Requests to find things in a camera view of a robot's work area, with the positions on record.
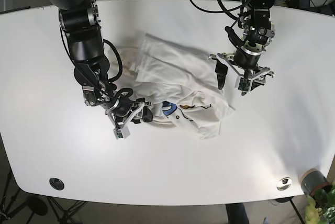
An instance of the printed graphic on shirt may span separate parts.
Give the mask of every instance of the printed graphic on shirt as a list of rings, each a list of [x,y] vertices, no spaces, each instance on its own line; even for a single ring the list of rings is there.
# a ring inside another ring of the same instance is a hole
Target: printed graphic on shirt
[[[177,110],[177,106],[168,101],[164,101],[162,109],[163,109],[164,115],[169,116]]]
[[[189,108],[194,108],[194,106],[188,106],[188,105],[181,105],[180,107],[183,108],[184,110],[187,110],[187,109],[189,109]],[[210,107],[211,107],[211,105],[208,105],[208,106],[202,106],[202,108],[204,108],[204,109],[208,109],[208,108],[210,108]],[[187,117],[184,115],[183,111],[182,111],[180,108],[178,108],[176,104],[172,104],[172,103],[170,103],[170,102],[168,102],[168,101],[164,101],[164,102],[163,102],[162,110],[163,110],[163,113],[164,113],[165,116],[170,116],[170,115],[173,114],[177,109],[179,109],[179,110],[181,111],[181,113],[182,113],[182,115],[183,115],[184,118],[186,118],[187,120],[193,122],[193,120],[187,118]]]

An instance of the floor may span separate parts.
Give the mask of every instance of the floor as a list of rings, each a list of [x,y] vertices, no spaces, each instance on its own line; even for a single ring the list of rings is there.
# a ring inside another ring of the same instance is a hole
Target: floor
[[[49,0],[13,0],[13,8],[31,6],[45,6],[50,5]],[[4,188],[6,176],[9,171],[9,163],[7,156],[0,142],[0,192]],[[15,181],[12,180],[8,195],[11,196],[17,190]],[[22,192],[19,194],[16,204],[17,206],[23,202],[29,194]],[[304,214],[306,200],[304,196],[294,198],[294,203],[297,208]],[[64,208],[68,208],[73,204],[73,201],[66,199],[59,199],[60,204]],[[245,207],[251,224],[262,224],[264,217],[268,217],[270,224],[295,224],[300,223],[290,203],[278,204],[275,201],[258,201],[252,203],[245,203]],[[25,208],[22,212],[15,216],[11,223],[26,223],[30,215],[29,209]],[[164,206],[130,206],[130,205],[116,205],[116,204],[101,204],[88,203],[85,208],[74,217],[75,220],[81,221],[84,224],[90,223],[192,223],[192,224],[210,224],[221,223],[226,224],[227,214],[224,205],[210,205],[210,206],[185,206],[185,207],[164,207]],[[31,224],[39,223],[57,223],[55,216],[51,209],[46,216],[34,216]]]
[[[7,173],[10,166],[6,152],[0,139],[0,192],[4,190]],[[12,179],[7,193],[7,202],[18,189]],[[25,201],[29,194],[21,191],[12,209]],[[44,196],[40,198],[47,203]],[[57,199],[64,209],[69,208],[75,201]],[[300,213],[304,214],[306,200],[304,196],[293,199]],[[275,201],[257,201],[245,203],[250,224],[262,224],[268,217],[270,224],[299,224],[299,220],[290,203],[278,204]],[[26,223],[30,210],[24,208],[8,224]],[[224,205],[209,206],[132,206],[102,203],[88,203],[78,214],[75,221],[84,224],[227,224],[227,213]],[[30,224],[56,224],[57,219],[49,207],[46,216],[34,216]]]

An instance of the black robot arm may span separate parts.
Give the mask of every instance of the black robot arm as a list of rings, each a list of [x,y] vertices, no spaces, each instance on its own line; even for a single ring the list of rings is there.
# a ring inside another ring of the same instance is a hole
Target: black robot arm
[[[266,76],[274,77],[270,68],[260,67],[258,61],[275,36],[274,24],[270,21],[270,8],[275,0],[241,1],[242,4],[246,5],[240,9],[236,23],[243,29],[243,38],[237,36],[232,26],[225,27],[236,52],[232,54],[219,53],[211,55],[210,58],[217,60],[218,88],[223,88],[228,73],[227,66],[230,66],[238,75],[235,88],[240,90],[242,95],[245,95],[256,87],[265,85]],[[218,2],[222,10],[227,11],[221,0]],[[242,69],[244,73],[240,73],[238,68]]]
[[[133,91],[130,88],[116,91],[117,87],[113,82],[122,74],[122,62],[113,44],[102,39],[95,1],[50,1],[59,8],[62,39],[65,33],[69,49],[67,53],[75,66],[74,76],[82,86],[86,105],[100,105],[105,109],[105,114],[115,126],[116,138],[125,138],[130,134],[127,129],[130,121],[136,124],[141,119],[144,122],[152,121],[149,102],[145,102],[143,98],[131,101],[129,97]],[[119,63],[119,72],[112,78],[107,74],[110,64],[104,55],[104,43],[111,47]]]

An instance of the white table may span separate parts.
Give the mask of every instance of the white table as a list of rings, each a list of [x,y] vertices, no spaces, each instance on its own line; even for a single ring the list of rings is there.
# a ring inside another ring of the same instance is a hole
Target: white table
[[[218,9],[216,1],[197,3]],[[233,21],[200,12],[188,0],[98,5],[103,37],[116,46],[138,46],[147,32],[208,53],[233,51],[224,31]],[[130,137],[116,140],[104,110],[84,105],[57,9],[1,15],[0,131],[16,182],[35,194],[136,205],[302,194],[298,178],[313,167],[327,174],[335,153],[335,20],[282,7],[271,9],[271,20],[275,40],[259,64],[276,77],[241,97],[229,72],[227,100],[236,113],[224,120],[219,138],[132,124]],[[53,189],[51,177],[65,189]],[[276,186],[284,177],[293,184],[280,192]]]

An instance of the crumpled white cloth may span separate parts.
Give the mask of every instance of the crumpled white cloth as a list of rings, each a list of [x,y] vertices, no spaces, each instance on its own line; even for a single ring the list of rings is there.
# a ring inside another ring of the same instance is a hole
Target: crumpled white cloth
[[[153,104],[150,124],[192,130],[201,139],[219,135],[221,121],[234,110],[217,89],[215,63],[148,35],[139,49],[119,53],[128,76],[123,85]],[[115,70],[117,62],[111,65]]]

